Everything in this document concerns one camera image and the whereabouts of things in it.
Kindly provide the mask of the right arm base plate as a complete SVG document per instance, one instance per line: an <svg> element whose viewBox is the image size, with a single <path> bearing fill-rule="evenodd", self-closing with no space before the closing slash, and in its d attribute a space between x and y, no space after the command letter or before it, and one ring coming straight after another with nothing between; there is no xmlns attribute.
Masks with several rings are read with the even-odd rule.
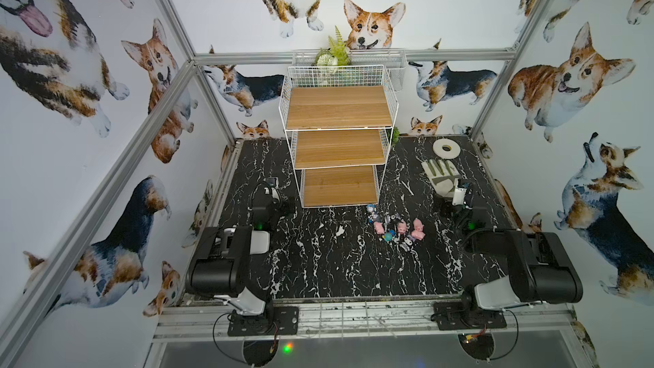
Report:
<svg viewBox="0 0 654 368"><path fill-rule="evenodd" d="M501 311L473 308L463 303L434 303L430 320L441 331L503 329L507 322Z"/></svg>

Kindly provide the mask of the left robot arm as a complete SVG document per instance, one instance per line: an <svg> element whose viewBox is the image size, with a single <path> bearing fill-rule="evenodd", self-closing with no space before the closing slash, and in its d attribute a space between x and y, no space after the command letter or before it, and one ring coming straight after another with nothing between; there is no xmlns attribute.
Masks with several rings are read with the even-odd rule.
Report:
<svg viewBox="0 0 654 368"><path fill-rule="evenodd" d="M247 200L242 226L206 228L199 240L185 278L186 292L221 300L243 318L272 318L269 294L250 283L253 256L269 252L279 221L291 215L295 201L279 192L279 181L258 182Z"/></svg>

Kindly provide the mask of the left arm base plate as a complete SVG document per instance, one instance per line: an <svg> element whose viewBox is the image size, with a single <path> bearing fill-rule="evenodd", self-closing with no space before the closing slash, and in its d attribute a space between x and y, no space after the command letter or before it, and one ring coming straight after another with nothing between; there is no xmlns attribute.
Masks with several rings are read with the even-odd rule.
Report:
<svg viewBox="0 0 654 368"><path fill-rule="evenodd" d="M233 312L228 317L228 335L229 337L296 335L299 313L298 307L267 308L262 315L257 316L244 316Z"/></svg>

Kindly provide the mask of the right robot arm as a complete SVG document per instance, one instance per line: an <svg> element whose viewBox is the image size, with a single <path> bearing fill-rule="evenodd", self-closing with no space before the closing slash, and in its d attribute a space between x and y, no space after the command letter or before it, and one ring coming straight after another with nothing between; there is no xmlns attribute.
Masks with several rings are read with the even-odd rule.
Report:
<svg viewBox="0 0 654 368"><path fill-rule="evenodd" d="M502 278L465 289L463 311L579 303L582 281L557 234L488 225L485 209L472 206L473 192L472 182L456 181L446 194L435 192L435 209L451 218L462 250L502 258L507 270Z"/></svg>

